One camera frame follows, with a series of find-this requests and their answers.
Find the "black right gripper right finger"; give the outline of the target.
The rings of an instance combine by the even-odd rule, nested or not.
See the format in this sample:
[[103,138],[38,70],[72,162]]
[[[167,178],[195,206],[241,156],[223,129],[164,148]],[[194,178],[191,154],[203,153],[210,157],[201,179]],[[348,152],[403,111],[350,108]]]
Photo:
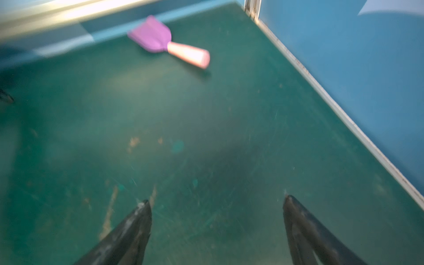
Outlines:
[[284,224],[294,265],[365,265],[294,196],[286,195]]

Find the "purple pink spatula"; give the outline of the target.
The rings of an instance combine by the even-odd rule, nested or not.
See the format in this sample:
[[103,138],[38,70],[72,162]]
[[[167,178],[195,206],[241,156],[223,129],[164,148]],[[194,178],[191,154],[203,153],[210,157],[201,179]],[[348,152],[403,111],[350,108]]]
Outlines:
[[167,52],[202,69],[206,69],[210,64],[209,51],[173,42],[170,29],[153,15],[131,30],[128,37],[150,53]]

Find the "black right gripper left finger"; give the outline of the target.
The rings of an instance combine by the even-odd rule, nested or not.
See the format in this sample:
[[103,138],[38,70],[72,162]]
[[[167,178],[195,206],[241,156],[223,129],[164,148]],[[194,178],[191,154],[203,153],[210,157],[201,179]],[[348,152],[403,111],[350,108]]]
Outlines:
[[152,227],[152,210],[144,200],[76,265],[142,265]]

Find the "black wire dish rack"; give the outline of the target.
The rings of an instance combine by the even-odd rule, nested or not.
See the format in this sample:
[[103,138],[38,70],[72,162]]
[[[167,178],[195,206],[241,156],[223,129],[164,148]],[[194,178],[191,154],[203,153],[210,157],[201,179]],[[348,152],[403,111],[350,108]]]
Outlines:
[[0,98],[1,98],[1,101],[3,102],[9,103],[9,104],[14,103],[14,98],[9,93],[7,93],[4,89],[0,89]]

